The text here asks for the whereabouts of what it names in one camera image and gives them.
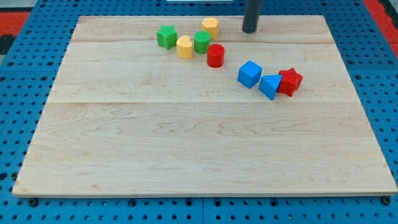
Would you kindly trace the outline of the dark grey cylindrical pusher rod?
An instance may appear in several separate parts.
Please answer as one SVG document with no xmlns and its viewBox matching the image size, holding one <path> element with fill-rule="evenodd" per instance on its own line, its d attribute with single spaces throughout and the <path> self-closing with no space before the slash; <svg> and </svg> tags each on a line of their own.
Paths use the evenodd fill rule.
<svg viewBox="0 0 398 224">
<path fill-rule="evenodd" d="M 261 13 L 263 0 L 247 0 L 243 16 L 242 31 L 253 34 L 257 31 L 257 24 Z"/>
</svg>

